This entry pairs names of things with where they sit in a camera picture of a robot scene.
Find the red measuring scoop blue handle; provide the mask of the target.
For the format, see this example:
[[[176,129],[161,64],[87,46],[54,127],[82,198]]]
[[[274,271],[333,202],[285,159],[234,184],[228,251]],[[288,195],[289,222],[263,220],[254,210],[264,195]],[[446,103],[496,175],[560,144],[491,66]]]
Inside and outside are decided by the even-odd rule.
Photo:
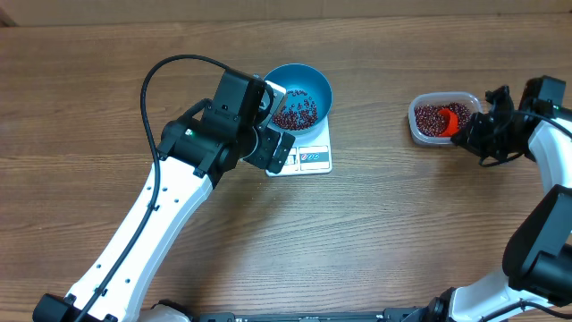
[[[443,108],[439,111],[439,115],[446,122],[446,127],[439,134],[440,137],[452,137],[458,132],[458,116],[449,108]]]

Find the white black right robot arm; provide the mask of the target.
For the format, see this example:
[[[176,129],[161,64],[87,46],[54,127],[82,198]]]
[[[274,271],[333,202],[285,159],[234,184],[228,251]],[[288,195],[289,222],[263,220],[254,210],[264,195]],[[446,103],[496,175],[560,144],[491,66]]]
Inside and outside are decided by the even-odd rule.
[[[469,286],[450,288],[409,321],[507,321],[538,309],[569,320],[571,302],[571,112],[566,83],[551,76],[527,81],[519,104],[509,88],[485,94],[491,108],[475,113],[451,141],[481,167],[526,157],[538,166],[543,199],[509,239],[499,271]]]

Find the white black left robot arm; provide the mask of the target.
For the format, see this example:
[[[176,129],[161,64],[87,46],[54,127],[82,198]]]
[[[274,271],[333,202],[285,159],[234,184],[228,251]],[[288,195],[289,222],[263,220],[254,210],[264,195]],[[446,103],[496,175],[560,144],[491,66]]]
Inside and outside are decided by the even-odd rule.
[[[190,321],[170,301],[142,304],[181,229],[240,160],[282,170],[292,135],[269,127],[284,87],[228,69],[214,98],[165,125],[156,161],[128,215],[94,265],[63,297],[44,294],[35,321]]]

